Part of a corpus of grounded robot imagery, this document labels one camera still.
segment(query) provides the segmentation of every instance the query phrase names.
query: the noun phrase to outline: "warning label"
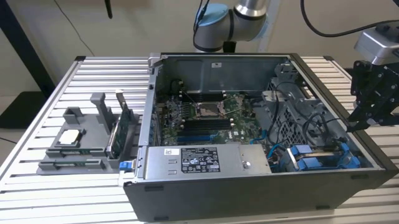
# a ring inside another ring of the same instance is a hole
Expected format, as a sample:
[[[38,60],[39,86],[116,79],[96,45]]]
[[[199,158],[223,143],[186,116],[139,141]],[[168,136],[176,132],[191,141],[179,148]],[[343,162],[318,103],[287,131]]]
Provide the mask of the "warning label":
[[[183,148],[182,172],[186,174],[220,172],[218,148]]]

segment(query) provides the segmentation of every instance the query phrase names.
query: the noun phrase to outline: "blue latch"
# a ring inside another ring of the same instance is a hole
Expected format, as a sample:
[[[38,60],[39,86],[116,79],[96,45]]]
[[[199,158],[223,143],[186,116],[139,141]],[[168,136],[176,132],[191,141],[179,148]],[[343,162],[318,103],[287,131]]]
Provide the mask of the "blue latch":
[[[134,169],[134,161],[123,161],[119,163],[119,170],[131,171]]]

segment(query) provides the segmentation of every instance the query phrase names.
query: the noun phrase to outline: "cable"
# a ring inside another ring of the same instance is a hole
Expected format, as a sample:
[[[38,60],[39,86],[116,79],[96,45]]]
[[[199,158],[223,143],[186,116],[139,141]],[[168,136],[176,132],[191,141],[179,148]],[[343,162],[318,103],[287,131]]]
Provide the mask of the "cable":
[[[192,31],[195,32],[195,27],[198,25],[198,17],[199,17],[199,13],[200,13],[200,6],[202,6],[203,0],[200,0],[199,3],[199,9],[198,9],[198,13],[195,13],[195,19],[194,19],[194,26],[192,26]]]
[[[10,139],[1,138],[1,137],[0,137],[0,139],[1,139],[1,140],[4,140],[4,141],[8,141],[8,142],[11,142],[11,143],[14,143],[14,144],[16,144],[16,142],[15,142],[15,141],[12,141],[12,140],[10,140]]]
[[[311,124],[312,119],[314,119],[316,116],[320,117],[320,119],[322,119],[322,123],[323,123],[323,125],[324,125],[324,129],[326,129],[326,132],[323,133],[323,135],[324,135],[324,141],[326,141],[326,138],[327,138],[328,135],[330,135],[330,129],[328,129],[328,126],[327,126],[326,118],[324,118],[324,116],[323,116],[320,113],[315,113],[315,114],[310,117],[310,119],[304,122],[304,124],[303,124],[304,138],[306,138],[306,140],[307,140],[308,142],[311,142],[311,143],[312,143],[312,141],[310,140],[310,137],[308,137],[308,135],[307,135],[307,129],[308,129],[308,126],[310,126],[310,124]]]
[[[90,49],[88,45],[87,45],[86,42],[83,41],[83,39],[82,39],[82,37],[80,37],[80,34],[79,34],[79,32],[78,32],[78,29],[76,29],[76,27],[74,26],[74,23],[71,22],[71,20],[70,20],[67,14],[64,13],[64,11],[63,11],[63,9],[62,9],[62,6],[60,6],[59,3],[58,3],[58,0],[54,0],[54,1],[55,1],[55,4],[58,5],[58,8],[60,9],[60,11],[62,11],[64,17],[67,18],[68,22],[71,23],[71,26],[72,26],[72,28],[74,28],[76,34],[78,34],[78,37],[79,37],[82,43],[86,45],[87,49],[90,50],[90,52],[91,52],[92,55],[95,56],[92,50]]]
[[[298,87],[298,85],[296,85],[294,82],[280,82],[279,85],[276,85],[276,87],[275,87],[275,91],[279,91],[287,98],[290,98],[290,97],[286,95],[286,93],[278,89],[278,87],[280,86],[280,84],[292,84],[292,85],[295,85],[296,87]],[[300,112],[300,110],[298,109],[298,107],[296,107],[296,103],[292,103],[292,107],[294,107],[296,113],[299,113],[299,115],[300,115],[304,119],[307,119],[308,116],[310,116],[311,114],[304,115],[304,114]]]
[[[340,120],[340,118],[332,118],[332,119],[327,120],[326,124],[330,123],[331,121],[335,121],[335,120]]]
[[[207,3],[206,3],[204,7],[200,10],[202,3],[203,3],[203,0],[200,0],[198,16],[195,17],[195,21],[194,21],[194,35],[192,35],[192,45],[194,46],[195,46],[195,34],[198,33],[198,30],[199,30],[199,27],[200,27],[200,21],[204,18],[204,14],[206,14],[206,11],[207,11],[210,0],[207,0]]]
[[[254,141],[260,141],[260,140],[263,140],[263,139],[266,138],[266,135],[267,135],[266,130],[262,130],[262,138],[255,138],[255,139],[252,139],[252,140],[250,141],[250,145],[254,144]]]
[[[278,148],[279,146],[280,146],[280,144],[274,145],[274,147],[270,149],[270,152],[268,152],[268,154],[267,154],[267,158],[270,158],[270,157],[272,156],[272,154],[274,154],[274,150],[275,150],[275,148]]]
[[[280,107],[279,96],[275,95],[275,114],[274,114],[274,118],[272,118],[272,123],[271,123],[271,125],[270,125],[270,127],[268,127],[268,130],[267,130],[267,133],[268,133],[268,135],[267,135],[267,140],[268,140],[268,142],[270,142],[272,145],[275,145],[276,143],[272,142],[272,140],[271,140],[271,138],[270,138],[270,135],[271,135],[271,132],[272,132],[272,128],[274,128],[274,126],[275,126],[276,116],[278,116],[278,114],[279,114],[279,107]]]
[[[376,23],[372,23],[367,26],[363,26],[363,27],[359,27],[359,28],[355,28],[355,29],[351,29],[348,31],[344,31],[342,33],[336,33],[336,34],[326,34],[326,33],[322,33],[311,24],[310,22],[310,19],[307,18],[307,14],[306,14],[306,11],[304,11],[304,0],[300,0],[300,12],[302,12],[302,16],[304,18],[304,22],[308,26],[308,28],[322,37],[339,37],[339,36],[344,36],[344,35],[348,35],[348,34],[352,34],[352,33],[356,33],[362,30],[366,30],[366,29],[370,29],[372,27],[375,27],[376,25],[379,24],[383,24],[383,23],[388,23],[388,22],[398,22],[399,20],[386,20],[386,21],[380,21],[380,22],[376,22]]]
[[[171,95],[174,94],[174,91],[172,91],[172,85],[174,85],[174,82],[176,82],[176,81],[182,82],[182,79],[179,79],[179,78],[174,78],[174,79],[171,80],[171,82],[170,82],[170,94],[171,94]]]

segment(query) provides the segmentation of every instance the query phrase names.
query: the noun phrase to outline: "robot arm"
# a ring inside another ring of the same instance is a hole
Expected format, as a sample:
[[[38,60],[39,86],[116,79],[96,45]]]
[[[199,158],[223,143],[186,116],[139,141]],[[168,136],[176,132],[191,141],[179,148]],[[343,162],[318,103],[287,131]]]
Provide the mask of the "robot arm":
[[[198,16],[194,46],[216,52],[227,41],[251,41],[266,24],[266,0],[240,0],[234,9],[210,4]]]
[[[348,117],[356,122],[348,132],[371,125],[399,125],[399,22],[378,25],[362,32],[355,49],[366,61],[355,61],[351,95],[356,96],[355,110]]]

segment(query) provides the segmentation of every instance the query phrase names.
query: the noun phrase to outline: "aluminum extrusion table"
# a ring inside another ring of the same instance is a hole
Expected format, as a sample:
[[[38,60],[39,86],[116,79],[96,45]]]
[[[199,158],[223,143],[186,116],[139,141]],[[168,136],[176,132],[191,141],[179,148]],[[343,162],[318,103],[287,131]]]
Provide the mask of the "aluminum extrusion table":
[[[83,113],[96,113],[91,93],[106,92],[106,104],[120,112],[115,90],[124,91],[128,106],[143,113],[147,82],[147,57],[87,57],[75,61],[48,102],[0,167],[0,224],[24,223],[142,223],[124,190],[118,186],[119,174],[36,175],[64,123],[68,106]],[[355,97],[350,95],[351,77],[335,61],[303,57],[307,65],[351,112]],[[375,126],[367,130],[394,163],[399,165],[399,126]],[[203,223],[290,223],[356,224],[399,223],[399,175],[376,190],[359,192],[335,210],[284,213],[248,217],[192,220]]]

